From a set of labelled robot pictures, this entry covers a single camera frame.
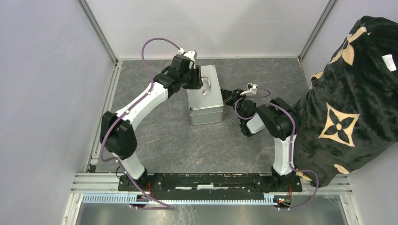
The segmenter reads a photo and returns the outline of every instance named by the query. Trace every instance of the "black velvet cloth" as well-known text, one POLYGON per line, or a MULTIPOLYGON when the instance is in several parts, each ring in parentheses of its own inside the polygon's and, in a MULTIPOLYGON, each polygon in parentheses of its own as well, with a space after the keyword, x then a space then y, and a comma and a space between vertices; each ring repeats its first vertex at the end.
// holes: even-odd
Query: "black velvet cloth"
POLYGON ((316 171, 320 187, 339 173, 335 165, 355 171, 398 141, 398 71, 382 58, 389 54, 398 67, 398 24, 362 17, 294 105, 302 117, 294 164, 316 171))

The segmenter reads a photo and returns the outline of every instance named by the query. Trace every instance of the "white robotic arm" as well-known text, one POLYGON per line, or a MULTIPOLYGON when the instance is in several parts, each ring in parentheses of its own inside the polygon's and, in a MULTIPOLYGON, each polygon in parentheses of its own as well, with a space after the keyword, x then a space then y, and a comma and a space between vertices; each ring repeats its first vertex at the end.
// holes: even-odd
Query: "white robotic arm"
POLYGON ((180 88, 200 89, 203 86, 200 67, 195 62, 196 56, 195 51, 176 55, 171 65, 154 77, 153 86, 150 84, 137 98, 116 113, 106 112, 102 116, 101 143, 113 123, 119 119, 105 140, 105 147, 118 158, 133 179, 137 180, 145 173, 145 168, 135 152, 137 140, 134 130, 157 105, 166 101, 180 88))
POLYGON ((290 151, 289 145, 291 143, 292 146, 294 146, 296 134, 293 134, 291 141, 292 123, 288 116, 278 110, 277 107, 286 110, 295 120, 297 126, 299 126, 300 123, 300 116, 280 98, 273 99, 269 106, 265 104, 256 107, 253 101, 245 98, 247 94, 249 94, 249 96, 255 94, 256 89, 257 85, 249 83, 247 91, 241 89, 233 91, 222 90, 224 103, 236 108, 236 113, 240 115, 240 127, 244 135, 250 137, 267 128, 274 137, 275 143, 273 172, 276 172, 278 176, 288 175, 293 171, 290 164, 293 165, 294 151, 293 147, 290 151))

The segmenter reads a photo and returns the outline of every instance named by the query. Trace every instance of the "floral pattern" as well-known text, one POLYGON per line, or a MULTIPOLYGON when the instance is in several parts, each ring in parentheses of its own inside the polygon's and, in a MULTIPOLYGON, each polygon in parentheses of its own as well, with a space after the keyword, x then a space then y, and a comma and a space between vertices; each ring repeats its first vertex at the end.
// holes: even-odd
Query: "floral pattern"
POLYGON ((323 71, 318 72, 314 75, 311 76, 311 85, 310 85, 310 89, 312 89, 312 82, 314 82, 315 80, 318 80, 321 76, 323 75, 323 71))
POLYGON ((366 27, 361 27, 357 30, 357 32, 355 32, 355 34, 349 34, 344 41, 343 47, 340 49, 340 51, 338 51, 337 55, 332 58, 330 63, 336 62, 340 57, 342 57, 347 64, 352 66, 354 62, 355 51, 353 46, 351 45, 351 42, 356 40, 359 36, 361 36, 365 32, 366 32, 366 27))
POLYGON ((352 133, 359 114, 346 114, 334 109, 326 103, 328 116, 325 128, 318 138, 329 138, 341 144, 355 147, 352 141, 352 133))

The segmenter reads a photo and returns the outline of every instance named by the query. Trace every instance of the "metal frame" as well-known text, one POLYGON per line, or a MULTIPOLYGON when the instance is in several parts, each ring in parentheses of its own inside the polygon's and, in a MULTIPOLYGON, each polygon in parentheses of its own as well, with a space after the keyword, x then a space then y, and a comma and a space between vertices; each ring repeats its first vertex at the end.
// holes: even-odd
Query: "metal frame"
MULTIPOLYGON (((311 195, 314 191, 311 183, 301 179, 303 192, 293 195, 311 195)), ((118 191, 119 179, 114 173, 77 173, 72 185, 68 206, 65 211, 63 225, 73 225, 77 220, 81 203, 134 203, 140 192, 118 191)), ((167 201, 168 204, 246 204, 246 205, 271 205, 270 198, 275 195, 286 195, 287 193, 267 193, 263 200, 242 201, 167 201)), ((317 195, 339 195, 343 205, 344 213, 349 225, 359 225, 355 205, 352 198, 352 189, 348 178, 344 174, 338 174, 331 183, 318 189, 317 195)))
MULTIPOLYGON (((113 98, 115 97, 117 83, 119 82, 120 71, 122 70, 123 61, 120 61, 116 64, 111 76, 111 81, 109 83, 109 88, 107 92, 107 96, 105 97, 104 107, 102 108, 102 114, 106 111, 109 111, 112 108, 113 98)), ((101 122, 98 121, 97 131, 95 133, 94 138, 90 143, 90 155, 87 162, 86 171, 89 171, 91 165, 96 165, 98 163, 98 157, 100 155, 100 132, 101 132, 101 122)))
POLYGON ((352 195, 340 195, 341 204, 343 205, 345 217, 348 225, 360 225, 358 215, 355 211, 355 201, 352 195))
POLYGON ((66 206, 66 210, 61 222, 62 225, 76 224, 82 200, 83 200, 83 194, 71 193, 69 195, 68 204, 66 206))
POLYGON ((325 9, 323 10, 321 16, 319 17, 318 21, 315 24, 313 31, 310 34, 310 37, 308 38, 306 44, 304 45, 303 50, 298 56, 300 60, 303 60, 306 54, 308 53, 309 48, 311 47, 312 43, 315 41, 316 36, 318 36, 319 31, 323 27, 326 19, 328 18, 336 2, 337 0, 329 0, 328 3, 326 4, 325 9))
POLYGON ((110 59, 113 61, 113 63, 117 63, 118 59, 113 52, 111 46, 109 45, 109 42, 105 38, 104 33, 101 30, 100 25, 98 24, 97 20, 94 17, 94 14, 92 13, 88 3, 86 0, 77 0, 79 3, 80 7, 82 8, 84 14, 86 15, 88 21, 90 22, 92 28, 94 29, 95 34, 97 34, 98 39, 100 40, 101 44, 104 46, 106 52, 108 53, 108 56, 110 59))

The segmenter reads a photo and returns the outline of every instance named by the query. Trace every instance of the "purple cable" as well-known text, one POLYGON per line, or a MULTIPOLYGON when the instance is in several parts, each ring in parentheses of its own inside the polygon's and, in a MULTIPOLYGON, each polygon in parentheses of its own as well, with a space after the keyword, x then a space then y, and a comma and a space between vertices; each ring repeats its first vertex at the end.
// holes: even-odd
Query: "purple cable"
MULTIPOLYGON (((145 42, 145 44, 142 46, 142 49, 141 49, 141 60, 142 60, 142 62, 144 63, 145 69, 148 71, 149 76, 150 76, 150 78, 151 78, 151 87, 149 88, 149 91, 148 91, 148 92, 151 92, 152 89, 153 89, 153 74, 152 74, 152 71, 151 71, 151 69, 149 68, 148 64, 147 64, 146 61, 145 61, 145 58, 144 58, 144 50, 145 50, 145 47, 146 47, 150 42, 155 41, 155 40, 167 41, 167 42, 169 42, 170 44, 174 45, 177 49, 180 49, 180 47, 179 47, 178 45, 176 45, 174 42, 172 42, 172 41, 170 41, 170 40, 168 40, 168 39, 162 38, 162 37, 161 37, 161 38, 160 38, 160 37, 155 37, 155 38, 149 39, 149 40, 148 40, 147 42, 145 42)), ((101 149, 99 150, 99 158, 101 159, 102 162, 109 162, 109 161, 111 161, 111 160, 117 159, 116 157, 111 157, 111 158, 107 158, 107 159, 104 158, 105 142, 107 141, 107 139, 108 139, 108 137, 109 137, 111 131, 113 130, 113 128, 115 128, 116 124, 117 124, 125 115, 127 115, 127 111, 131 111, 132 108, 134 108, 134 107, 135 107, 138 103, 140 103, 146 96, 148 96, 148 92, 145 93, 142 97, 140 97, 135 103, 133 103, 133 104, 132 104, 125 112, 123 112, 123 114, 120 115, 120 116, 115 120, 115 122, 113 122, 113 124, 109 127, 109 130, 107 131, 107 133, 106 133, 105 136, 104 136, 104 139, 102 140, 101 149)))
POLYGON ((170 209, 170 205, 167 205, 166 203, 163 203, 155 198, 153 198, 152 196, 148 195, 147 193, 145 193, 145 191, 143 189, 141 189, 139 187, 139 185, 137 184, 137 182, 131 177, 131 175, 126 171, 126 169, 123 167, 122 163, 119 161, 118 162, 120 167, 125 171, 125 174, 127 175, 127 177, 131 180, 131 182, 133 182, 134 186, 138 189, 138 191, 140 191, 143 195, 145 195, 145 197, 151 199, 152 201, 159 203, 161 205, 164 205, 164 207, 150 207, 150 208, 140 208, 140 207, 136 207, 136 209, 138 210, 166 210, 166 209, 170 209))
POLYGON ((296 209, 296 208, 302 207, 302 206, 304 206, 304 205, 307 205, 307 204, 308 204, 310 201, 312 201, 313 198, 315 197, 316 192, 318 191, 318 187, 319 187, 319 178, 318 178, 318 174, 317 174, 315 171, 313 171, 313 170, 296 170, 296 169, 293 167, 293 165, 291 164, 291 160, 292 160, 292 158, 293 158, 293 153, 292 153, 293 147, 292 147, 291 142, 293 141, 293 136, 294 136, 294 134, 295 134, 295 132, 296 132, 296 123, 294 122, 293 117, 292 117, 286 110, 284 110, 282 107, 280 107, 280 106, 278 106, 278 105, 275 105, 275 104, 273 104, 273 103, 265 103, 265 105, 273 106, 273 107, 279 109, 280 111, 282 111, 283 113, 285 113, 285 114, 287 115, 287 117, 289 117, 291 123, 293 124, 293 129, 292 129, 292 132, 291 132, 291 135, 290 135, 290 143, 289 143, 289 166, 290 166, 290 168, 291 168, 293 171, 295 171, 295 172, 310 172, 310 173, 313 173, 313 174, 315 175, 315 178, 316 178, 315 191, 314 191, 313 195, 311 196, 311 198, 308 199, 308 201, 306 201, 306 202, 303 203, 303 204, 300 204, 300 205, 297 205, 297 206, 294 206, 294 207, 291 207, 291 208, 288 208, 288 209, 281 208, 282 210, 292 210, 292 209, 296 209))
MULTIPOLYGON (((267 95, 264 95, 264 96, 251 96, 251 97, 248 97, 248 98, 262 98, 262 97, 263 97, 263 98, 266 98, 266 97, 268 97, 268 96, 271 95, 271 92, 268 91, 267 89, 265 89, 265 88, 260 88, 260 87, 257 87, 257 88, 258 88, 258 89, 261 89, 261 90, 265 90, 266 92, 268 92, 268 94, 267 94, 267 95)), ((238 103, 240 100, 242 100, 242 99, 243 99, 243 98, 241 97, 238 101, 235 102, 235 105, 234 105, 235 114, 236 114, 240 119, 242 119, 242 120, 250 120, 251 118, 254 117, 254 115, 251 116, 251 117, 245 118, 245 117, 240 116, 239 113, 237 112, 237 103, 238 103)))

